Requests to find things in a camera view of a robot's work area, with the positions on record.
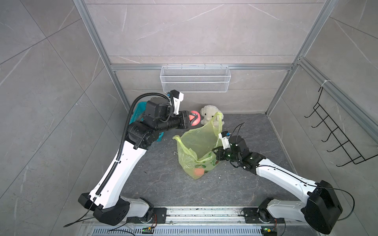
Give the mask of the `yellow-green avocado plastic bag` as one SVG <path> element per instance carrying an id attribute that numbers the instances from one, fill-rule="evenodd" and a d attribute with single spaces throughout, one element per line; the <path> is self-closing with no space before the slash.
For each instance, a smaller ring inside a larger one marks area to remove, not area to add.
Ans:
<path id="1" fill-rule="evenodd" d="M 195 168 L 205 169 L 206 174 L 219 163 L 213 149 L 221 146 L 219 134 L 222 132 L 222 123 L 219 123 L 219 127 L 215 127 L 213 125 L 215 118 L 213 117 L 211 122 L 200 128 L 191 129 L 182 136 L 173 137 L 177 142 L 179 164 L 185 173 L 193 179 L 195 179 Z"/>

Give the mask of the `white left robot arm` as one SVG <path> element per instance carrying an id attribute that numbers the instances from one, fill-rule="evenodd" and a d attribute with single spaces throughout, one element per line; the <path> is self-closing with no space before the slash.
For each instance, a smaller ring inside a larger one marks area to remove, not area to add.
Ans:
<path id="1" fill-rule="evenodd" d="M 151 220 L 153 204 L 143 198 L 123 197 L 122 189 L 138 161 L 160 133 L 186 129 L 190 125 L 189 112 L 179 110 L 184 100 L 181 92 L 171 91 L 169 96 L 155 92 L 143 94 L 135 99 L 131 109 L 147 96 L 152 96 L 152 99 L 147 102 L 140 121 L 131 123 L 132 114 L 128 114 L 118 151 L 100 182 L 91 192 L 81 194 L 78 199 L 101 223 L 115 226 L 124 218 L 133 217 L 146 222 Z"/>

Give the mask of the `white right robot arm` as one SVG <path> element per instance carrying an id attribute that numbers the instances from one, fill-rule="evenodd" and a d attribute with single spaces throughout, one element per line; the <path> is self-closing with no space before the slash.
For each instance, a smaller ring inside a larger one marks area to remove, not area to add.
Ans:
<path id="1" fill-rule="evenodd" d="M 233 167 L 266 178 L 284 188 L 297 201 L 266 198 L 258 208 L 259 220 L 270 223 L 279 218 L 307 222 L 319 233 L 328 235 L 343 212 L 335 189 L 326 181 L 314 182 L 298 176 L 266 158 L 251 152 L 241 136 L 219 134 L 221 146 L 212 151 L 218 161 L 229 161 Z"/>

